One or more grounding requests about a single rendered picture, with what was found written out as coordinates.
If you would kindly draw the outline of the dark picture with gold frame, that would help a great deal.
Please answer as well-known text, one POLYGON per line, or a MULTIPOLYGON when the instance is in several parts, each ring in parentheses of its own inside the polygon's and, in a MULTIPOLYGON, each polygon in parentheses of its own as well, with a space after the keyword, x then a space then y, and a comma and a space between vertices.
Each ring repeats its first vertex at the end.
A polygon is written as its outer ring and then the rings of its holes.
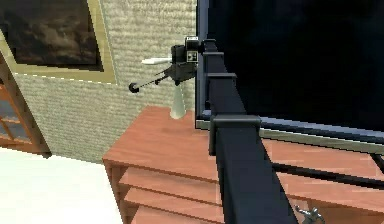
POLYGON ((0 0, 0 60, 14 75, 116 82, 101 0, 0 0))

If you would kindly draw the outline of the black television set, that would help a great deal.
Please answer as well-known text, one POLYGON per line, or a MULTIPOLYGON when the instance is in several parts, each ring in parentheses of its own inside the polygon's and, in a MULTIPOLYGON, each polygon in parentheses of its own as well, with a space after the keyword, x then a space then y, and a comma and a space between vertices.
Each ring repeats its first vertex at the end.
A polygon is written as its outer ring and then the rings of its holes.
MULTIPOLYGON (((332 148, 384 148, 384 0, 198 0, 259 136, 332 148)), ((210 122, 198 70, 198 116, 210 122)), ((278 173, 384 189, 384 181, 274 163, 278 173)))

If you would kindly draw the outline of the brown wooden glass cupboard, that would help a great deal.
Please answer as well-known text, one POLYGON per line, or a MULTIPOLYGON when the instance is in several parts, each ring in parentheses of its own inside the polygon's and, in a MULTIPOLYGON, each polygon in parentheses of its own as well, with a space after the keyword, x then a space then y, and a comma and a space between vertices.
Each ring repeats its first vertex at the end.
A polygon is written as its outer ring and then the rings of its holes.
POLYGON ((49 158, 52 153, 0 54, 0 147, 49 158))

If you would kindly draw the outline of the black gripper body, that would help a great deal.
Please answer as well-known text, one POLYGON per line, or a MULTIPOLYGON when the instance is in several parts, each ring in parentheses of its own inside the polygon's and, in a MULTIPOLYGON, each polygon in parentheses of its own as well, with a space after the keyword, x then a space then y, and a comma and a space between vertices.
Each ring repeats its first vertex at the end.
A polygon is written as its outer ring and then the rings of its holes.
POLYGON ((174 45, 171 47, 171 55, 171 66, 166 69, 166 75, 176 86, 195 76, 198 63, 196 50, 187 50, 184 45, 174 45))

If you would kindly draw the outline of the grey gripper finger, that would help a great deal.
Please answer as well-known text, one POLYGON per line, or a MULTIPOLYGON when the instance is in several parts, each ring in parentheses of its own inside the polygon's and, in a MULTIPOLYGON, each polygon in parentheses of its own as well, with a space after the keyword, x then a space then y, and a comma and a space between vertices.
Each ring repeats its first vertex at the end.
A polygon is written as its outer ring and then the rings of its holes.
POLYGON ((148 86, 150 84, 158 85, 162 80, 166 78, 167 75, 164 72, 159 72, 153 77, 131 82, 128 86, 128 89, 131 93, 138 93, 142 87, 148 86))

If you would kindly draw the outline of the small silver figurine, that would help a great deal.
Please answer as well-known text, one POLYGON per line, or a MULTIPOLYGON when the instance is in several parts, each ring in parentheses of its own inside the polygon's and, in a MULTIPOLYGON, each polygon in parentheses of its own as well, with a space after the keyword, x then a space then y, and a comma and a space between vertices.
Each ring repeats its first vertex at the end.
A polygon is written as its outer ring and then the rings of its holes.
POLYGON ((321 224, 326 224, 324 217, 319 213, 316 207, 313 207, 311 210, 303 210, 296 205, 295 210, 304 216, 302 224, 316 224, 318 221, 320 221, 321 224))

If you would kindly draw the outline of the brown wooden chest of drawers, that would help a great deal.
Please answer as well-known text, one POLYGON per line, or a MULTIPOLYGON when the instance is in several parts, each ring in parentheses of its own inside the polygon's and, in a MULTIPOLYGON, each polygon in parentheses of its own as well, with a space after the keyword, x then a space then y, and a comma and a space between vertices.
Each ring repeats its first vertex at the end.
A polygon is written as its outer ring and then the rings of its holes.
MULTIPOLYGON (((147 107, 104 155, 123 224, 224 224, 216 162, 194 117, 147 107)), ((290 203, 318 224, 384 224, 384 190, 280 174, 290 203)))

